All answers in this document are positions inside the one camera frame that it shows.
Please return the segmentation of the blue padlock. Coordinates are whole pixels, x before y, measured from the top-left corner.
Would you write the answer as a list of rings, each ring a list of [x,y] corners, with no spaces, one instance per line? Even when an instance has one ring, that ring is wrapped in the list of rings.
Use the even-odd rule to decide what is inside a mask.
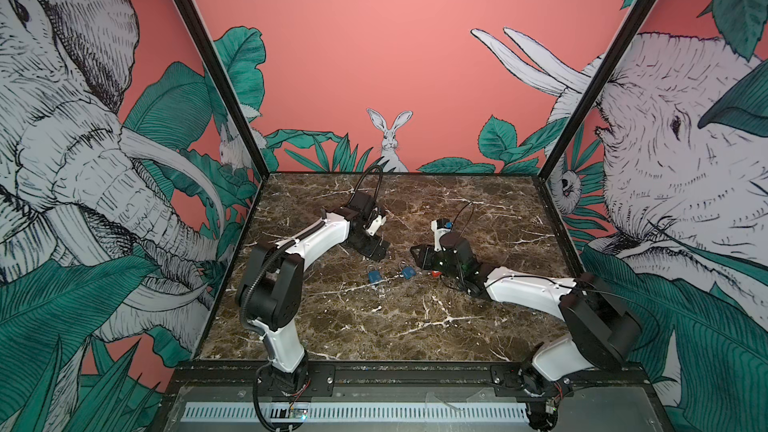
[[[417,271],[412,266],[404,266],[401,269],[401,276],[406,280],[410,280],[414,278],[416,275],[417,275]]]
[[[371,270],[367,273],[368,282],[370,285],[377,285],[384,281],[384,278],[379,270]]]

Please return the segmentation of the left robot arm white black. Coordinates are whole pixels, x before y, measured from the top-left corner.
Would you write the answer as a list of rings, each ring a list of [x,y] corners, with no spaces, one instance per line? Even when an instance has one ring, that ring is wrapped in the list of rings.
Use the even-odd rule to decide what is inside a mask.
[[[389,243],[378,234],[387,211],[376,198],[356,192],[344,205],[278,242],[259,242],[248,259],[235,302],[241,326],[255,333],[268,354],[266,372],[286,396],[310,382],[308,359],[295,317],[301,305],[304,272],[333,247],[344,244],[372,261],[384,259]]]

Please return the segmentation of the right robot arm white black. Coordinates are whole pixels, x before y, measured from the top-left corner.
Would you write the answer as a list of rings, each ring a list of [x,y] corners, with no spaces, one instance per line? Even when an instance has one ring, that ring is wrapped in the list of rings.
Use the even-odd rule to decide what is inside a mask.
[[[560,394],[564,379],[577,372],[621,370],[640,338],[641,321],[625,299],[591,273],[551,278],[483,263],[457,232],[410,253],[417,267],[454,279],[472,298],[526,307],[565,324],[563,336],[536,348],[518,369],[519,387],[531,397]]]

